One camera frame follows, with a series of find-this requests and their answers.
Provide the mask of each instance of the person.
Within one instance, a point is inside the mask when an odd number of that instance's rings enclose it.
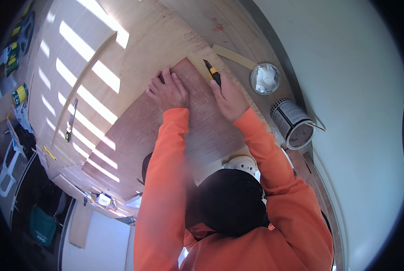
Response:
[[[259,221],[252,230],[232,235],[205,223],[194,225],[192,232],[186,229],[188,177],[183,171],[184,135],[188,133],[191,112],[187,91],[166,67],[151,77],[146,88],[147,95],[163,111],[163,124],[147,168],[136,222],[134,270],[331,270],[333,240],[312,188],[294,176],[273,135],[267,133],[267,126],[256,116],[242,91],[226,73],[221,72],[220,76],[221,87],[211,80],[211,88],[221,113],[241,131],[257,161],[272,226]],[[221,173],[213,179],[221,178],[231,180],[234,176]],[[188,255],[179,267],[183,246]]]

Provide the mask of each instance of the plastic chair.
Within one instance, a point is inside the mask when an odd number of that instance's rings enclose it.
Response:
[[[15,164],[17,163],[18,155],[20,155],[19,151],[16,151],[13,147],[14,141],[12,140],[8,150],[6,151],[5,159],[3,160],[3,165],[2,169],[0,170],[0,195],[2,197],[6,197],[9,194],[9,191],[11,190],[11,187],[14,185],[14,183],[17,183],[17,180],[12,176],[12,172],[14,170]],[[9,161],[6,161],[8,159],[9,152],[13,149],[15,151],[14,156],[12,157],[10,164],[8,165]],[[6,175],[9,175],[11,180],[9,181],[8,186],[6,187],[5,190],[2,189],[2,182],[5,179]]]

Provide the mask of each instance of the left hand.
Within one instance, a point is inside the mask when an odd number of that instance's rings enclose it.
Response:
[[[146,94],[154,100],[162,112],[171,108],[188,108],[188,94],[176,73],[166,67],[151,77]]]

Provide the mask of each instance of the paint can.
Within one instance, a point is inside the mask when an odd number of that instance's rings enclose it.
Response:
[[[270,116],[289,149],[297,150],[306,146],[315,134],[315,128],[306,124],[315,126],[315,123],[288,98],[278,100],[271,107]]]
[[[26,84],[22,84],[12,93],[12,103],[17,108],[22,102],[27,100],[28,90]]]

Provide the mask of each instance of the hand tool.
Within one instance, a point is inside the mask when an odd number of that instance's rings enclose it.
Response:
[[[217,82],[217,84],[221,87],[220,74],[218,74],[216,68],[211,66],[211,64],[205,59],[203,61],[205,62],[205,66],[209,71],[209,77],[211,79],[214,79]]]
[[[74,104],[72,106],[73,112],[71,113],[71,116],[69,116],[69,122],[68,122],[68,127],[67,127],[67,134],[65,135],[65,141],[70,142],[71,141],[71,132],[72,132],[72,126],[74,124],[74,115],[75,111],[77,110],[77,103],[78,99],[75,98]]]

